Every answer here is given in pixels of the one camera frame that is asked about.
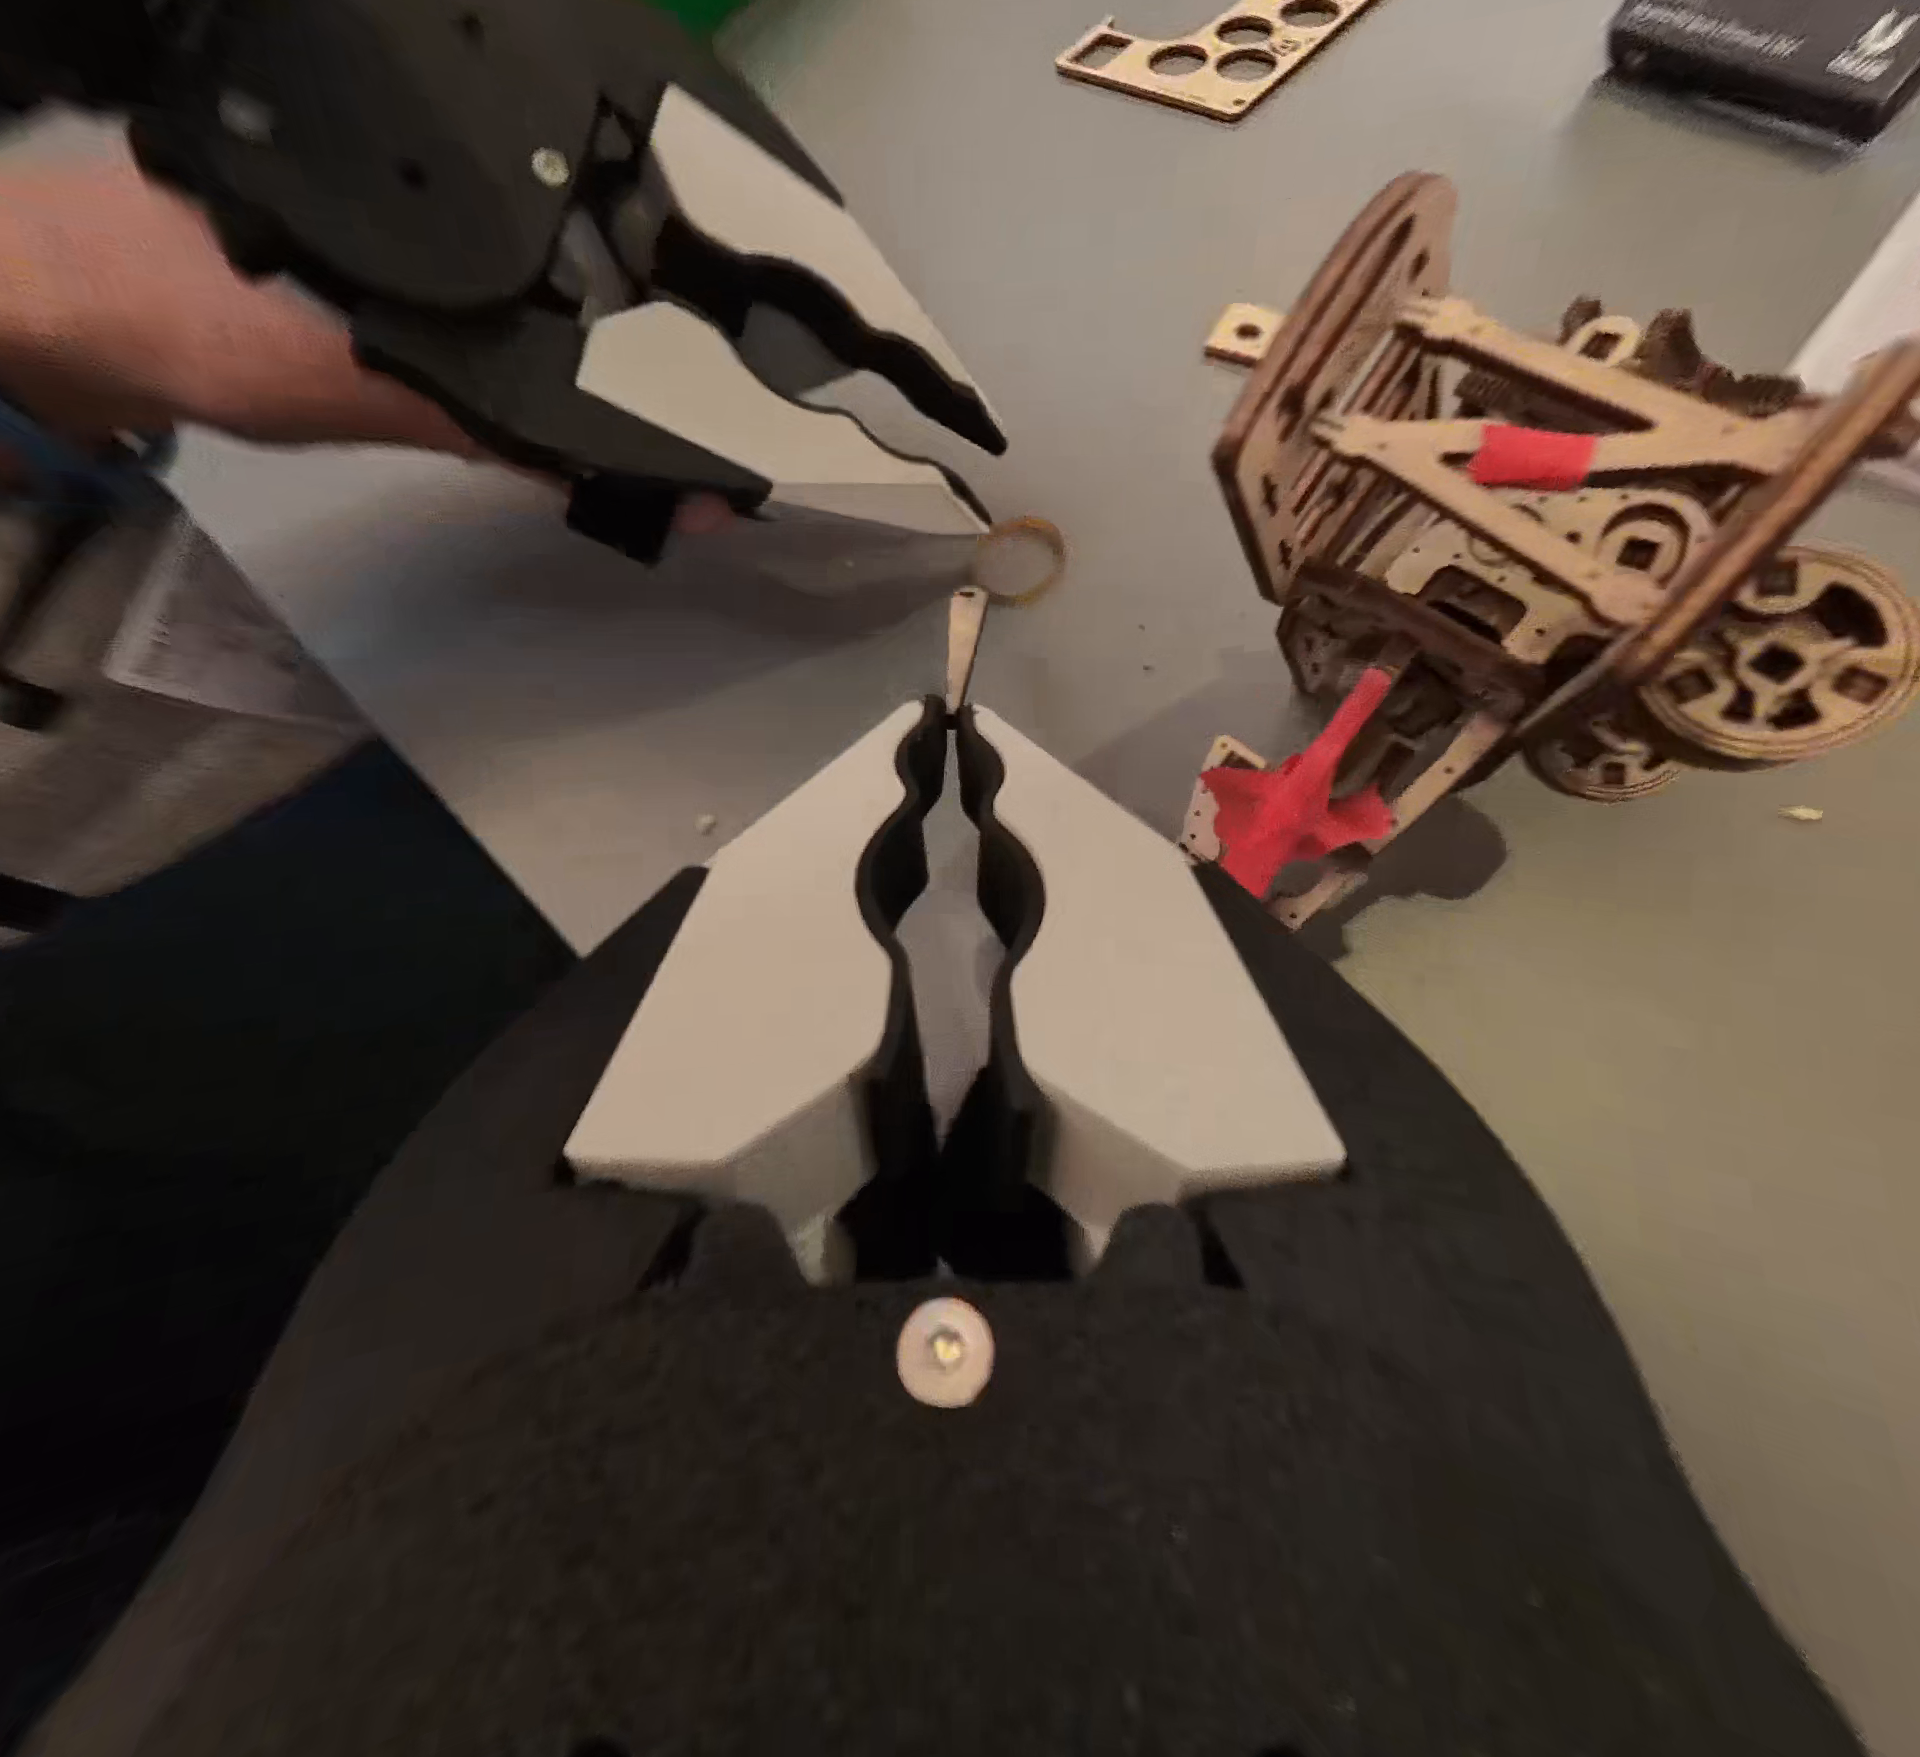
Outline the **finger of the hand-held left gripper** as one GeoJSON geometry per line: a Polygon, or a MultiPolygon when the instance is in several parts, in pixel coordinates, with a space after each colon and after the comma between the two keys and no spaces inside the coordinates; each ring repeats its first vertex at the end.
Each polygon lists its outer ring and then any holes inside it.
{"type": "Polygon", "coordinates": [[[609,242],[637,290],[620,312],[677,305],[790,400],[867,429],[818,400],[867,377],[928,426],[1004,454],[995,405],[847,206],[684,86],[661,92],[609,242]]]}
{"type": "Polygon", "coordinates": [[[767,486],[780,510],[920,538],[979,539],[993,517],[945,469],[840,411],[790,400],[677,305],[636,305],[587,333],[579,390],[767,486]]]}

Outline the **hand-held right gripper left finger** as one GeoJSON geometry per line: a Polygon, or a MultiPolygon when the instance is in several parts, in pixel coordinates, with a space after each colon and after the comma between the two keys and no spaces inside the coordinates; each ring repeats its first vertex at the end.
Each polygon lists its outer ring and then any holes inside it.
{"type": "Polygon", "coordinates": [[[859,1279],[937,1266],[940,1142],[900,924],[947,709],[906,703],[696,871],[563,1153],[579,1183],[818,1220],[859,1279]]]}

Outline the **person's left hand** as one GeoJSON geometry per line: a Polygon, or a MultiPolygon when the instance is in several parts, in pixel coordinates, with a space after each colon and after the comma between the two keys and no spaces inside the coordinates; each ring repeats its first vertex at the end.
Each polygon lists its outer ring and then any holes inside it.
{"type": "Polygon", "coordinates": [[[3,167],[1,384],[75,445],[189,426],[481,458],[448,416],[365,369],[337,316],[236,272],[203,215],[123,153],[3,167]]]}

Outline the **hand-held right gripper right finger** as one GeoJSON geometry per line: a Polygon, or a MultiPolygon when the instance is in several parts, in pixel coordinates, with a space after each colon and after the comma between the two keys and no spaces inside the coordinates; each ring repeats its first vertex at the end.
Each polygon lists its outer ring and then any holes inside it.
{"type": "Polygon", "coordinates": [[[1173,842],[984,706],[954,718],[1000,956],[954,1117],[958,1248],[1099,1254],[1144,1206],[1341,1174],[1347,1153],[1173,842]]]}

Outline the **wooden model airplane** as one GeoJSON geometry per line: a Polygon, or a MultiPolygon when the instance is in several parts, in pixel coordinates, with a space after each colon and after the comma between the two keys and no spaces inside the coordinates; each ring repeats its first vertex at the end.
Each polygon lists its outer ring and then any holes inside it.
{"type": "Polygon", "coordinates": [[[1830,757],[1916,703],[1916,597],[1801,542],[1859,469],[1916,451],[1916,339],[1819,394],[1713,360],[1685,309],[1585,299],[1531,336],[1452,290],[1454,211],[1443,177],[1383,186],[1211,446],[1324,722],[1278,765],[1219,745],[1183,847],[1286,930],[1506,762],[1619,806],[1830,757]]]}

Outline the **wooden sheet with round holes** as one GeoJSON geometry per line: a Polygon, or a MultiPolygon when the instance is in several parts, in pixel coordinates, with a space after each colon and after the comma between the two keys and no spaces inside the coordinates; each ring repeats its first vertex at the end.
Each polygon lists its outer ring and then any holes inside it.
{"type": "Polygon", "coordinates": [[[1381,0],[1236,0],[1187,33],[1153,39],[1115,19],[1054,58],[1059,77],[1211,124],[1242,124],[1381,0]]]}

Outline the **small wooden ring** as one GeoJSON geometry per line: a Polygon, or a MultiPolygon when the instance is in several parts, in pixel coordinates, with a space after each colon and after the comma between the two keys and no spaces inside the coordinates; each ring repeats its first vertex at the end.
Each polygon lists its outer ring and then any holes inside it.
{"type": "Polygon", "coordinates": [[[997,520],[972,547],[965,585],[993,610],[1024,610],[1044,600],[1068,570],[1068,542],[1048,518],[997,520]]]}

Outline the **grey desk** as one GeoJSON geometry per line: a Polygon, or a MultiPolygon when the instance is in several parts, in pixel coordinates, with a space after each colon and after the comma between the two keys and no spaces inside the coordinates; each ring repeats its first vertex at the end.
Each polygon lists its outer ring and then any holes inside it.
{"type": "MultiPolygon", "coordinates": [[[[1859,157],[1602,82],[1619,0],[1385,0],[1245,127],[1064,82],[1102,16],[1227,0],[758,0],[730,55],[995,404],[982,460],[870,379],[836,397],[1054,520],[982,700],[1167,833],[1216,735],[1305,720],[1208,465],[1233,304],[1285,305],[1404,170],[1459,192],[1452,285],[1543,331],[1688,305],[1783,369],[1916,192],[1916,113],[1859,157]]],[[[588,950],[936,684],[942,578],[772,545],[640,570],[494,472],[182,442],[205,533],[422,782],[588,950]]],[[[1560,1217],[1740,1566],[1875,1754],[1916,1754],[1916,712],[1835,757],[1618,808],[1501,772],[1436,809],[1340,960],[1560,1217]]]]}

